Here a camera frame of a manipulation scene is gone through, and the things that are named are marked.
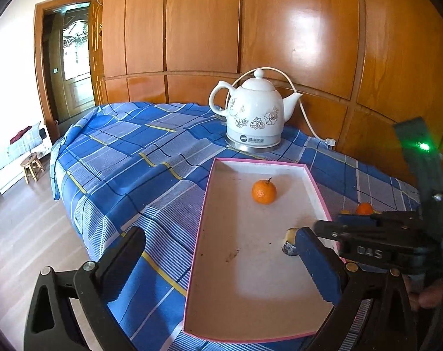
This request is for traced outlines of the person right hand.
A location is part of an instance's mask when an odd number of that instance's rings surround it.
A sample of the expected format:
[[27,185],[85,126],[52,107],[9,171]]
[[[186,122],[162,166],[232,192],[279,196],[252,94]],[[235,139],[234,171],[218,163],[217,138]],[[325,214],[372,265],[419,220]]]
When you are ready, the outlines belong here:
[[404,283],[413,312],[417,312],[420,308],[435,308],[443,303],[443,279],[438,280],[421,292],[416,291],[418,281],[415,277],[404,276]]

